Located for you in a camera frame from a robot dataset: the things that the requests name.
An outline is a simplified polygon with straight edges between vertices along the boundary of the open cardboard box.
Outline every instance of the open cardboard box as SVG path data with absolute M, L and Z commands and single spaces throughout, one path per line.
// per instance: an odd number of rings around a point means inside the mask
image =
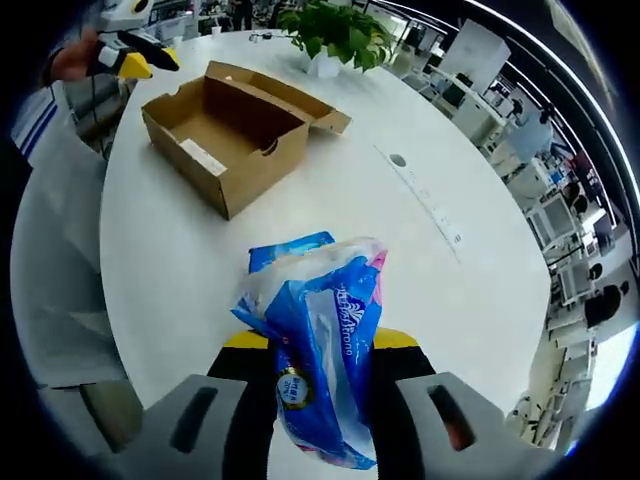
M 227 220 L 304 158 L 310 126 L 351 119 L 260 73 L 210 62 L 204 77 L 142 107 L 153 144 Z

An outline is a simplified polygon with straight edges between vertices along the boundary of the white pot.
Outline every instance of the white pot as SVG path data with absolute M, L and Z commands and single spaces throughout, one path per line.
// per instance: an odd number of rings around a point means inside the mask
M 340 73 L 340 59 L 338 57 L 330 57 L 327 53 L 327 47 L 322 46 L 322 50 L 315 57 L 309 58 L 306 54 L 309 62 L 307 63 L 307 73 L 318 78 L 333 78 L 337 77 Z

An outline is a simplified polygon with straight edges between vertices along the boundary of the potted plant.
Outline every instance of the potted plant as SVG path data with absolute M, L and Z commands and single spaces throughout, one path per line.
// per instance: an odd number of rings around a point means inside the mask
M 307 72 L 336 76 L 340 62 L 353 60 L 363 72 L 382 64 L 390 55 L 391 35 L 372 16 L 351 7 L 314 0 L 302 11 L 282 12 L 278 26 L 292 35 L 291 43 L 310 58 Z

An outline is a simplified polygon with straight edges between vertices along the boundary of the box lid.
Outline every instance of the box lid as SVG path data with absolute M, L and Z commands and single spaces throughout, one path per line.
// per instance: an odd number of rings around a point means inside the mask
M 342 133 L 351 121 L 350 117 L 317 98 L 253 70 L 212 61 L 205 76 L 264 98 L 314 127 Z

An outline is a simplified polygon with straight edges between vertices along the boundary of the person's hand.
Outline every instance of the person's hand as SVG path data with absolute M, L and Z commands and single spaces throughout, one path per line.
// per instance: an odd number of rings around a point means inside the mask
M 51 80 L 74 82 L 87 76 L 87 70 L 98 46 L 98 33 L 93 29 L 82 32 L 82 38 L 68 43 L 51 63 Z

